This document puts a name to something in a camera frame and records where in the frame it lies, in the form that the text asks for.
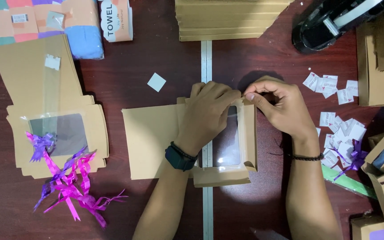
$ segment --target wooden table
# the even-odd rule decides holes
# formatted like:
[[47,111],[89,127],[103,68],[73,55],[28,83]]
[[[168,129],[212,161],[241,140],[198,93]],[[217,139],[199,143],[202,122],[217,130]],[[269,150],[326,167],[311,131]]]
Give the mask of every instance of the wooden table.
[[[188,96],[190,87],[200,82],[200,42],[179,42],[174,1],[131,0],[134,13],[134,40],[105,42],[105,59],[79,61],[77,70],[83,90],[103,105],[109,133],[107,166],[91,176],[91,194],[114,196],[126,188],[126,203],[113,202],[103,213],[108,228],[103,231],[87,210],[75,204],[80,222],[75,222],[66,204],[43,214],[56,198],[46,199],[33,213],[40,198],[43,179],[24,177],[15,167],[11,127],[5,119],[12,102],[0,77],[0,240],[95,240],[131,239],[136,223],[157,182],[131,181],[128,151],[121,109],[175,104]],[[336,112],[343,120],[355,118],[368,127],[366,137],[384,132],[384,108],[359,107],[355,102],[338,105],[336,96],[324,99],[302,82],[311,68],[318,75],[338,75],[338,88],[348,79],[357,79],[356,41],[353,31],[327,50],[301,55],[291,45],[292,19],[309,2],[292,3],[259,39],[214,41],[213,80],[244,90],[260,76],[269,74],[299,85],[318,125],[320,112]],[[153,73],[167,83],[157,93],[146,83]],[[214,239],[257,239],[255,234],[274,230],[290,237],[285,215],[285,192],[289,161],[278,144],[282,136],[261,112],[258,114],[259,172],[251,173],[252,183],[214,188]],[[320,144],[331,131],[323,127]],[[363,172],[348,176],[369,183]],[[350,239],[349,217],[366,211],[380,211],[377,201],[326,183],[344,239]],[[185,208],[175,239],[202,239],[202,189],[188,182]]]

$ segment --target metal ruler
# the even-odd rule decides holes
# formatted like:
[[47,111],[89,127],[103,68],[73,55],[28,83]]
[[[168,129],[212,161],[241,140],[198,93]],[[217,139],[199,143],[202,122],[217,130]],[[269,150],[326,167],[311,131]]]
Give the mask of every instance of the metal ruler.
[[[212,79],[211,41],[201,41],[201,82]],[[202,148],[202,167],[213,166],[213,142]],[[204,240],[213,240],[213,188],[202,188]]]

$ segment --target hand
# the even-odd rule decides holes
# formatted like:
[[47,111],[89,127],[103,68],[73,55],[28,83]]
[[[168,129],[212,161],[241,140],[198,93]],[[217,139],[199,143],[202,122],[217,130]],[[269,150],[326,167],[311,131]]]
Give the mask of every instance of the hand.
[[190,156],[215,138],[227,124],[229,106],[241,92],[225,84],[200,82],[192,86],[179,136],[174,144]]
[[279,79],[264,76],[252,83],[244,92],[278,130],[288,133],[294,140],[318,136],[299,88]]

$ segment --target purple ribbon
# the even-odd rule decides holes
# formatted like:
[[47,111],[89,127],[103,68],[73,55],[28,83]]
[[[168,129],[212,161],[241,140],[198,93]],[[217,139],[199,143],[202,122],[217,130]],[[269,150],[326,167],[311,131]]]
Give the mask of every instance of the purple ribbon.
[[44,151],[46,151],[45,148],[54,144],[54,141],[50,140],[53,135],[47,133],[45,136],[40,137],[37,135],[32,135],[29,132],[26,132],[26,135],[29,137],[29,139],[32,137],[31,142],[35,148],[35,151],[33,152],[32,158],[29,162],[41,161],[41,158],[44,155]]
[[[362,151],[361,150],[361,143],[360,141],[355,141],[355,145],[354,145],[354,151],[351,153],[351,156],[352,156],[352,162],[351,162],[351,165],[346,168],[345,170],[343,170],[337,177],[334,178],[333,181],[336,181],[340,176],[342,176],[343,174],[346,173],[346,171],[348,170],[355,170],[355,171],[358,171],[361,166],[364,164],[365,162],[365,158],[366,156],[368,155],[368,152],[366,151]],[[347,163],[349,163],[348,161],[346,161],[346,159],[338,152],[338,150],[336,148],[334,148],[334,150],[336,151],[336,153]]]

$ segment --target ribbon bow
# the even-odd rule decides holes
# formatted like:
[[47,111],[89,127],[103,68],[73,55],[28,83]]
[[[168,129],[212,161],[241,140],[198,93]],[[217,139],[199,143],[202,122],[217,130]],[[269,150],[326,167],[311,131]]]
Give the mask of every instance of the ribbon bow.
[[[351,153],[351,156],[352,156],[352,162],[350,163],[351,165],[346,168],[345,170],[343,170],[339,175],[337,175],[337,177],[334,178],[333,181],[336,181],[340,176],[342,176],[343,174],[346,173],[346,171],[349,171],[349,170],[355,170],[355,171],[358,171],[360,169],[360,167],[364,164],[365,162],[365,158],[366,156],[368,155],[368,152],[366,151],[362,151],[361,150],[361,144],[362,142],[360,141],[355,141],[355,145],[354,145],[354,151]],[[338,150],[336,148],[334,148],[334,150],[336,151],[336,153],[347,163],[349,163],[348,161],[346,161],[346,159],[338,152]]]
[[54,141],[50,140],[53,135],[47,133],[45,136],[40,137],[37,135],[32,135],[29,132],[26,132],[26,135],[35,148],[35,151],[33,152],[32,158],[29,162],[41,161],[41,158],[44,156],[44,151],[46,151],[46,147],[52,146],[54,144]]
[[[51,137],[50,138],[39,137],[36,135],[32,135],[28,132],[26,132],[26,135],[28,136],[28,138],[31,140],[32,143],[35,143],[34,142],[35,139],[49,140],[51,138]],[[40,200],[38,200],[38,203],[35,205],[34,211],[38,208],[42,200],[44,200],[47,196],[49,196],[55,190],[60,190],[57,202],[52,206],[50,206],[48,209],[46,209],[44,211],[45,213],[51,210],[57,204],[63,201],[66,201],[72,213],[73,219],[75,221],[77,219],[81,221],[79,219],[78,213],[75,210],[75,207],[72,204],[71,198],[73,198],[78,200],[78,203],[81,207],[87,209],[91,214],[93,214],[96,217],[97,221],[99,222],[102,228],[105,228],[107,225],[106,221],[97,212],[97,210],[105,210],[106,206],[111,201],[124,202],[120,200],[120,198],[127,197],[127,196],[121,195],[125,191],[125,189],[120,194],[118,194],[113,198],[101,197],[96,201],[96,199],[93,196],[88,194],[90,191],[90,178],[88,177],[88,173],[91,170],[89,162],[94,159],[94,156],[96,155],[96,153],[94,152],[92,154],[83,155],[86,149],[86,147],[83,147],[81,150],[79,150],[78,153],[74,154],[72,158],[64,164],[63,170],[60,170],[59,167],[53,162],[53,160],[48,155],[47,150],[45,149],[46,145],[43,145],[43,146],[44,148],[42,149],[43,150],[42,157],[44,157],[45,162],[48,168],[50,169],[50,172],[53,175],[53,177],[49,182],[46,182],[42,186],[41,198]],[[66,176],[65,174],[69,168],[71,168],[72,170],[70,174]],[[74,185],[78,180],[78,177],[76,174],[77,170],[79,170],[82,175],[82,183],[81,183],[82,193]]]

